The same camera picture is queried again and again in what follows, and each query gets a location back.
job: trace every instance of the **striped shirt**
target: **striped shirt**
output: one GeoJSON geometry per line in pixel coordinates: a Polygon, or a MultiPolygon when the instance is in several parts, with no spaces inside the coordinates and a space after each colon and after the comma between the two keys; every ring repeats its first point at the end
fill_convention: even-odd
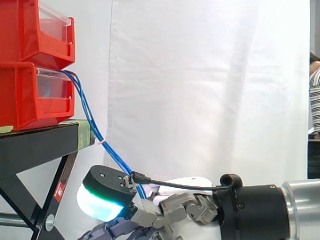
{"type": "Polygon", "coordinates": [[[310,106],[314,132],[320,132],[320,68],[310,76],[310,106]]]}

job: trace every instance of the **black sensor cap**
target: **black sensor cap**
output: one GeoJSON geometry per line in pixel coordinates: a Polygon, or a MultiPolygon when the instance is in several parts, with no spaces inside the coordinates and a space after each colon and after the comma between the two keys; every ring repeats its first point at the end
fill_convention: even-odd
{"type": "Polygon", "coordinates": [[[103,165],[95,165],[83,179],[83,186],[91,194],[121,206],[130,205],[136,191],[126,186],[124,172],[103,165]]]}

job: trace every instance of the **red storage bin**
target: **red storage bin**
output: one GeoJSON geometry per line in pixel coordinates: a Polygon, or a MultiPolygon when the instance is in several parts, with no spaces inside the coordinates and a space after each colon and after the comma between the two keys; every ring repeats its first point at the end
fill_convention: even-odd
{"type": "Polygon", "coordinates": [[[31,62],[0,63],[0,86],[0,127],[42,128],[74,115],[74,85],[61,72],[31,62]]]}
{"type": "Polygon", "coordinates": [[[38,0],[0,0],[0,62],[62,70],[75,62],[73,18],[38,0]]]}

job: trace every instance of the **red sticker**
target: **red sticker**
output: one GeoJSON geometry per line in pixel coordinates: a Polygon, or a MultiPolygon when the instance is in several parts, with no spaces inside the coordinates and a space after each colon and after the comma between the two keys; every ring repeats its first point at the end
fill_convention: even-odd
{"type": "Polygon", "coordinates": [[[53,194],[54,198],[58,203],[61,202],[62,196],[64,195],[64,192],[65,192],[65,188],[66,188],[66,185],[59,181],[53,194]]]}

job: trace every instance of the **bolt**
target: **bolt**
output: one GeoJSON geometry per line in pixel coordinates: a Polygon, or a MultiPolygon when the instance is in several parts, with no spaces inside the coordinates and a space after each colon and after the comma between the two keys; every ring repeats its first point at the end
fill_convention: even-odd
{"type": "Polygon", "coordinates": [[[50,232],[55,226],[55,216],[53,214],[50,214],[45,219],[45,230],[50,232]]]}

